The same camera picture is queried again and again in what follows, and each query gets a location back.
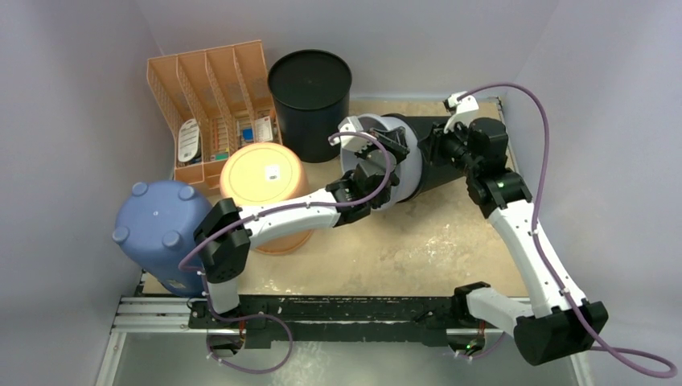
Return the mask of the black ribbed bin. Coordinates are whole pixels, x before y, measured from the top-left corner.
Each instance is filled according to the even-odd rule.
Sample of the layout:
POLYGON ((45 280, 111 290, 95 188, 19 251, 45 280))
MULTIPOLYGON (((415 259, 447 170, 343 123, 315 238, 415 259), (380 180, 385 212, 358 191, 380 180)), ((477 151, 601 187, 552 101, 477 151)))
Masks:
POLYGON ((464 176, 442 153, 442 131, 448 121, 444 116, 405 116, 385 114, 390 125, 405 128, 409 156, 398 165, 401 184, 398 189, 400 203, 415 199, 420 193, 431 191, 464 176))

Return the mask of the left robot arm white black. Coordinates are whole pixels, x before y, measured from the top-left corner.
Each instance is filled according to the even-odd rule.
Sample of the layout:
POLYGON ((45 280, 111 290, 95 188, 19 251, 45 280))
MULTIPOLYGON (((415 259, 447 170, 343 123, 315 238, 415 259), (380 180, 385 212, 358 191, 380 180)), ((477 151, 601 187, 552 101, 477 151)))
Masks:
POLYGON ((309 195, 262 206, 242 206, 222 199, 194 231, 195 250, 203 265, 209 319, 221 329, 237 324, 240 299, 237 278, 249 251, 294 233, 335 228, 369 216, 390 200, 399 184, 397 165, 410 153, 404 129, 382 133, 335 133, 332 140, 359 139, 357 165, 343 177, 309 195))

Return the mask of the large blue plastic bucket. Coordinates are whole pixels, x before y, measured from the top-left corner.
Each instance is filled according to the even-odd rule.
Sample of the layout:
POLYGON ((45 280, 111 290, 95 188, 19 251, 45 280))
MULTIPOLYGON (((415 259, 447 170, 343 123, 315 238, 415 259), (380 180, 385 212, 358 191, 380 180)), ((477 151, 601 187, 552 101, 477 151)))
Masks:
POLYGON ((179 263, 195 247, 194 230, 211 209, 208 198, 186 183, 138 182, 117 213, 112 239, 170 293, 198 297, 199 275, 179 270, 179 263))

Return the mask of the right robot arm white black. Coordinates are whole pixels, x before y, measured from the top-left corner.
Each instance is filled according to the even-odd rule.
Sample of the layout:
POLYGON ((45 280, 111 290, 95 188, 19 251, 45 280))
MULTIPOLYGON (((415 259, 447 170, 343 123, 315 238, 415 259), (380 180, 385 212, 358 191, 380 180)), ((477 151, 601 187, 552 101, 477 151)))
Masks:
POLYGON ((455 288, 451 315, 463 327, 485 321, 511 336, 537 366, 589 350, 609 314, 591 302, 563 267, 534 216, 538 208, 523 178, 507 167, 505 125, 476 118, 469 125, 436 124, 430 149, 466 178, 467 191, 512 256, 528 291, 518 302, 485 282, 455 288))

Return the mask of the dark navy cylindrical bin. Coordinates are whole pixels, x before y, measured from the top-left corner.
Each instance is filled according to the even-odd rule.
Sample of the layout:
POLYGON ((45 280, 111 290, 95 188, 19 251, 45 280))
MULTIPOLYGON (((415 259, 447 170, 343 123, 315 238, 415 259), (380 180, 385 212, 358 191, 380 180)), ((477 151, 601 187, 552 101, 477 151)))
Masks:
POLYGON ((283 145, 303 162, 321 163, 339 154, 328 142, 349 114, 351 69, 328 51, 306 49, 272 65, 268 87, 283 145))

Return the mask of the grey plastic bucket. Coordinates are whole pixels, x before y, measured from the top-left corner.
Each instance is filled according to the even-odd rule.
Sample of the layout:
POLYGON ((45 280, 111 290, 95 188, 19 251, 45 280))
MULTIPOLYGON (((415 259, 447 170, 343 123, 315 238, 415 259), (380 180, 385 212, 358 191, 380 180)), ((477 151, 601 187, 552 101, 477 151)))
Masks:
POLYGON ((358 183, 365 183, 360 195, 376 189, 386 171, 383 152, 372 142, 349 133, 371 134, 382 143, 391 159, 387 186, 371 200, 374 210, 387 210, 416 192, 422 176, 422 155, 417 147, 417 134, 404 117, 365 113, 344 118, 338 126, 342 137, 333 140, 340 145, 342 171, 360 172, 358 183))

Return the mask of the orange plastic bucket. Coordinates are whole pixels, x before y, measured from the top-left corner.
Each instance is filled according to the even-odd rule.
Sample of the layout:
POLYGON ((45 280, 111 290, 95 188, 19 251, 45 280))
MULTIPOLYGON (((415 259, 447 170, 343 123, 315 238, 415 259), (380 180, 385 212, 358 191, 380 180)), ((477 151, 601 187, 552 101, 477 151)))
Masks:
POLYGON ((219 178, 220 194, 239 206, 265 205, 312 192, 300 158, 289 148, 259 142, 228 158, 219 178))

